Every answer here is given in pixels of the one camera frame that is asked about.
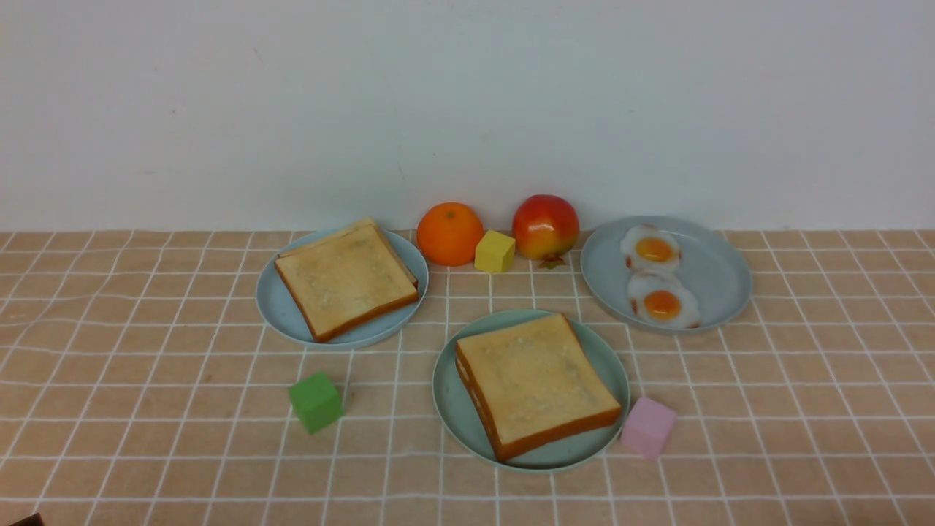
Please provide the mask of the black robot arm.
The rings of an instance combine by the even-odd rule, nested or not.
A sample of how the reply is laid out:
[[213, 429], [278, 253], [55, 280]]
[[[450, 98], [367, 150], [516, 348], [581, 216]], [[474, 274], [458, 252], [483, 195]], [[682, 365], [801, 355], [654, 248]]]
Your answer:
[[10, 523], [9, 526], [44, 526], [44, 520], [42, 519], [40, 513], [33, 513], [27, 517], [17, 520], [16, 522]]

